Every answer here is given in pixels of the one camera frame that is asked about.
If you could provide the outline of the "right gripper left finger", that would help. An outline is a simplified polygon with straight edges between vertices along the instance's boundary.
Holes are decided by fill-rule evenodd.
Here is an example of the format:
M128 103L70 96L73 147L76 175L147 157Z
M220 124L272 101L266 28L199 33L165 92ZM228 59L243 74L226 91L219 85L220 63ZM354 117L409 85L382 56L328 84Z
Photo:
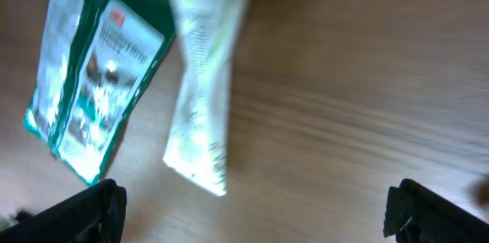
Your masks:
M120 242L126 207L126 189L103 180L38 214L19 211L1 241Z

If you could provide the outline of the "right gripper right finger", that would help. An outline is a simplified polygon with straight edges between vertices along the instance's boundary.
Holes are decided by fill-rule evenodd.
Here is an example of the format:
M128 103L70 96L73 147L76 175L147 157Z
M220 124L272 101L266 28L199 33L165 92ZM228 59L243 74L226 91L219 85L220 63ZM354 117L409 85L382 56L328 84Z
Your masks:
M411 179L388 190L383 235L397 242L488 243L488 224Z

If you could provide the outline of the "green white wipes package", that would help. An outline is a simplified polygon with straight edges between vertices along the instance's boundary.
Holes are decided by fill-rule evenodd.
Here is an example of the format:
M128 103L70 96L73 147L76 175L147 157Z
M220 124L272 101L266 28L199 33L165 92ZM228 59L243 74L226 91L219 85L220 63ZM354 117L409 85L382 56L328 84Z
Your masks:
M170 0L49 0L24 126L98 183L175 33Z

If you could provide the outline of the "white tube gold cap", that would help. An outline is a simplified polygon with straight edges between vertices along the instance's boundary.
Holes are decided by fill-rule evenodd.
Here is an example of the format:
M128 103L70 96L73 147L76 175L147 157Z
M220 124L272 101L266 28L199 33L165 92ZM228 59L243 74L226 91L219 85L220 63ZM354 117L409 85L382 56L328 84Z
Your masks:
M232 54L249 0L171 0L183 76L163 162L226 194Z

